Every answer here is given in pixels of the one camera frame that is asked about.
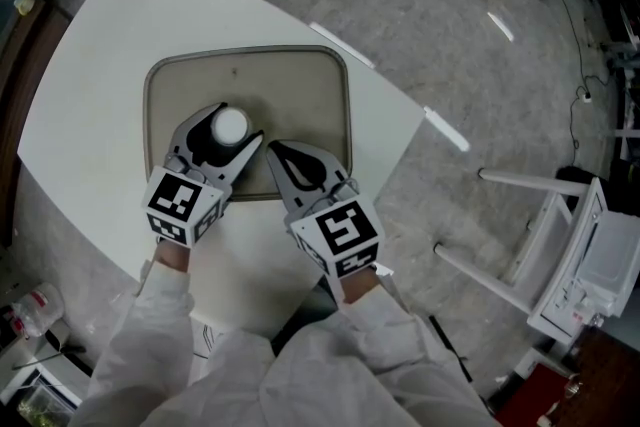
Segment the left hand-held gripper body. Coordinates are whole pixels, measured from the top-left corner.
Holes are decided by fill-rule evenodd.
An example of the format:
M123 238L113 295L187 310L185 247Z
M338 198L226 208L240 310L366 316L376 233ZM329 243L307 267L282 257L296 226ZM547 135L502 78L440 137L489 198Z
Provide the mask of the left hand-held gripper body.
M142 207L150 229L180 246L194 246L222 216L228 202L228 173L205 163L191 166L169 154L153 168Z

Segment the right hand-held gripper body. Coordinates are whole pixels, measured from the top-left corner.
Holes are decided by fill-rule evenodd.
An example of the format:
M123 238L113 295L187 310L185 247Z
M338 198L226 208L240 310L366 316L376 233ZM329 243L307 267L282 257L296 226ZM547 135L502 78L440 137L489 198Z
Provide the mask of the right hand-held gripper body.
M333 180L285 217L296 245L331 278L345 278L373 264L384 231L369 198L352 178Z

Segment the small white round cup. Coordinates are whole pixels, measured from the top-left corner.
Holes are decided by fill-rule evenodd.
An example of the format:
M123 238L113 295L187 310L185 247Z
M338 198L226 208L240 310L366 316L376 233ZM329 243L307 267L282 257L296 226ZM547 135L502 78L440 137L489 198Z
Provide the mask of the small white round cup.
M241 109L227 106L214 114L210 129L212 137L218 144L234 147L248 137L250 122Z

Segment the beige rectangular tray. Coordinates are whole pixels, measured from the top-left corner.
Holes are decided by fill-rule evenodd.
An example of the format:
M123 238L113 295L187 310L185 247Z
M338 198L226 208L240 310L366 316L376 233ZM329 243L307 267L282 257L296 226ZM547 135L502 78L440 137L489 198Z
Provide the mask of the beige rectangular tray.
M163 163L180 123L225 102L243 110L265 142L294 140L331 152L352 168L348 71L333 50L275 45L167 57L148 72L143 94L145 170Z

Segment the person's right forearm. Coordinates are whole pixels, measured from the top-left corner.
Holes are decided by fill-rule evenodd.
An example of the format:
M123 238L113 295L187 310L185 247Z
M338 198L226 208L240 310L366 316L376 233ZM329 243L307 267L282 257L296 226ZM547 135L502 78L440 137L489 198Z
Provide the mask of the person's right forearm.
M341 281L343 312L359 353L421 427L499 427L461 364L417 315L383 287L372 268Z

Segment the person's left forearm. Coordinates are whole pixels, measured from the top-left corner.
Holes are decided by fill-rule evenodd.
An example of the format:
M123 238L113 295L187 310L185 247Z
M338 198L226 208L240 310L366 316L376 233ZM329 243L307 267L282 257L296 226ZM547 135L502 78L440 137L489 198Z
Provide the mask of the person's left forearm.
M76 427L139 427L184 390L193 360L190 251L164 240L99 357Z

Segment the person's legs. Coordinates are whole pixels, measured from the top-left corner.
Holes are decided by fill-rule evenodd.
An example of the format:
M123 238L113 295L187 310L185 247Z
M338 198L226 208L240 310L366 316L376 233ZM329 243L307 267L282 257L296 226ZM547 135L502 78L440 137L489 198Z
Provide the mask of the person's legs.
M289 340L305 326L323 321L338 311L338 306L325 278L322 278L305 297L283 328L271 340L275 356Z

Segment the white square table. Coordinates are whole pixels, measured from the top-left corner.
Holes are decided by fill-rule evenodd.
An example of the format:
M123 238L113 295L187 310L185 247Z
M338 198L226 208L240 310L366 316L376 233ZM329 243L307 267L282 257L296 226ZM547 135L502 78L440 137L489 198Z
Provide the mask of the white square table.
M199 50L335 42L264 0L86 0L32 102L19 156L63 215L138 276L155 249L141 202L143 84L164 57ZM315 286L278 201L235 203L191 256L194 316L275 334Z

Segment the person's torso in white coat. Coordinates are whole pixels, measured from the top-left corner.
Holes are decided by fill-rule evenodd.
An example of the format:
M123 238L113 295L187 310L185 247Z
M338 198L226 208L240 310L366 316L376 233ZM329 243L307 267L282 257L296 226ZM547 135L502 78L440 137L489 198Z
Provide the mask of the person's torso in white coat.
M401 427L407 419L363 353L323 323L280 353L254 334L221 336L206 375L182 398L183 427Z

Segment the pale waste bin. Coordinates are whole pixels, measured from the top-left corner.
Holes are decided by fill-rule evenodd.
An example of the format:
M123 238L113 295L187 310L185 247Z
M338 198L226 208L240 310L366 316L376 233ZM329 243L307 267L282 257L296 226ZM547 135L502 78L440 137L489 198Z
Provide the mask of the pale waste bin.
M69 326L62 320L55 321L45 333L46 341L62 354L83 354L86 348L71 342Z

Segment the clear plastic bag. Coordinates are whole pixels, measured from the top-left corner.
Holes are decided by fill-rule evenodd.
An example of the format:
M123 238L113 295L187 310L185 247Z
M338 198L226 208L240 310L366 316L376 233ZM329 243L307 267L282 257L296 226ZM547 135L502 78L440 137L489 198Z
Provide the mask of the clear plastic bag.
M43 336L64 315L61 294L47 282L40 283L7 306L25 338Z

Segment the white side table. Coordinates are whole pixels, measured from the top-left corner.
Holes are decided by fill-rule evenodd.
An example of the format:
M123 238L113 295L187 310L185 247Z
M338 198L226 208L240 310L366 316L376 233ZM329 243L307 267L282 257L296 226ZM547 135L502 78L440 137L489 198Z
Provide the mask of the white side table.
M601 180L594 177L581 183L485 168L478 175L546 194L513 272L500 280L441 243L435 245L435 253L524 312L530 327L559 343L569 345L583 327L599 326L610 318L583 304L585 293L576 277L598 217L605 211L616 212L607 204Z

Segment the white framed cabinet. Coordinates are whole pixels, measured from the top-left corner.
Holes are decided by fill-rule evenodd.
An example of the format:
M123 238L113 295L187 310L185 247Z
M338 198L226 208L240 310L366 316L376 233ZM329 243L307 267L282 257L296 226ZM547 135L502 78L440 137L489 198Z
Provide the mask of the white framed cabinet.
M0 390L7 427L68 427L81 400L40 365L19 369Z

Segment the red panel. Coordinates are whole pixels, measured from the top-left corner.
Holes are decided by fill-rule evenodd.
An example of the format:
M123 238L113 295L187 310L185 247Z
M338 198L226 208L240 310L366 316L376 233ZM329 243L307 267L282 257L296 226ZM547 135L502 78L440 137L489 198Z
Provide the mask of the red panel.
M526 378L513 373L489 400L494 418L502 427L539 427L539 418L562 400L577 376L545 363L536 363Z

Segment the white microwave oven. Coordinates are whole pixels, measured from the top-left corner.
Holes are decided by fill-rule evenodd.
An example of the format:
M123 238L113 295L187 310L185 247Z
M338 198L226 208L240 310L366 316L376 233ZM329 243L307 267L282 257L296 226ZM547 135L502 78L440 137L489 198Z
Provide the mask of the white microwave oven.
M576 275L583 304L605 317L620 317L639 274L640 217L605 211Z

